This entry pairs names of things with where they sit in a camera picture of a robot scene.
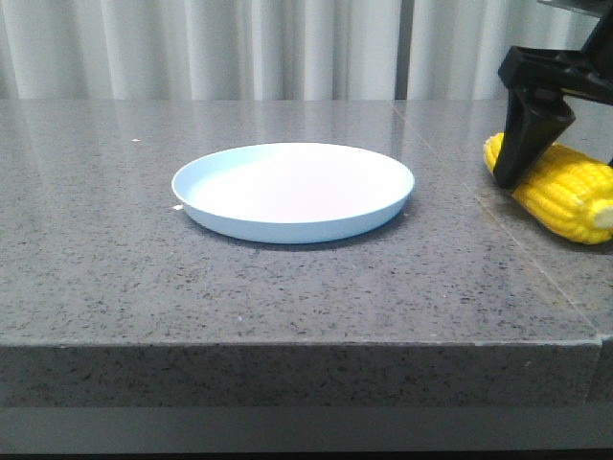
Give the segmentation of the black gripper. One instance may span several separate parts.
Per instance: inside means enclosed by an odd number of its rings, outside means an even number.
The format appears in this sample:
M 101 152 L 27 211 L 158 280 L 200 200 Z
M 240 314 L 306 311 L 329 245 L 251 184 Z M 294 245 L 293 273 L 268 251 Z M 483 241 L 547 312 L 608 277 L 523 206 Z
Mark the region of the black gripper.
M 498 70 L 509 89 L 502 146 L 493 167 L 501 188 L 517 188 L 535 162 L 575 121 L 563 94 L 592 102 L 612 100 L 612 3 L 544 4 L 591 15 L 599 21 L 578 50 L 509 48 Z

